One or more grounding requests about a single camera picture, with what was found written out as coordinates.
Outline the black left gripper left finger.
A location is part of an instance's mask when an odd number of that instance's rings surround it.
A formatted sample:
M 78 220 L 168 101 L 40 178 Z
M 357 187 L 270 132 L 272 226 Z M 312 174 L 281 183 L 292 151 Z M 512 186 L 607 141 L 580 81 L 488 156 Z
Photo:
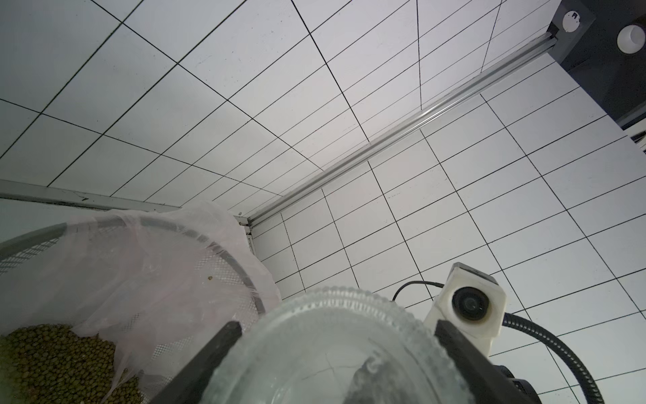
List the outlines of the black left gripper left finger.
M 163 388 L 151 404 L 199 403 L 214 371 L 242 337 L 239 322 L 230 321 Z

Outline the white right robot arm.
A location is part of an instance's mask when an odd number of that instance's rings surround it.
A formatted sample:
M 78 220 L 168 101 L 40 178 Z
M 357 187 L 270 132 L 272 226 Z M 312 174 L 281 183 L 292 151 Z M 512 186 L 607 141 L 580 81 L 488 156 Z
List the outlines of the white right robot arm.
M 448 321 L 483 355 L 490 353 L 493 340 L 500 335 L 501 328 L 524 333 L 561 358 L 577 380 L 588 403 L 604 402 L 591 373 L 574 351 L 547 329 L 505 312 L 506 293 L 493 277 L 455 267 L 444 284 L 426 280 L 409 281 L 400 286 L 392 300 L 395 301 L 406 287 L 418 284 L 441 290 L 433 299 L 433 306 L 424 320 L 430 329 L 434 330 L 441 320 Z

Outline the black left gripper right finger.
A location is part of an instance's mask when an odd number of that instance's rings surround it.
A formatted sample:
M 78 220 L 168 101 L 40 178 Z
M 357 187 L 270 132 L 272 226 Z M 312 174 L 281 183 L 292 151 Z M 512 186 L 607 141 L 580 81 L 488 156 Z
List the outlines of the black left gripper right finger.
M 438 321 L 434 334 L 466 382 L 475 403 L 533 403 L 452 323 Z

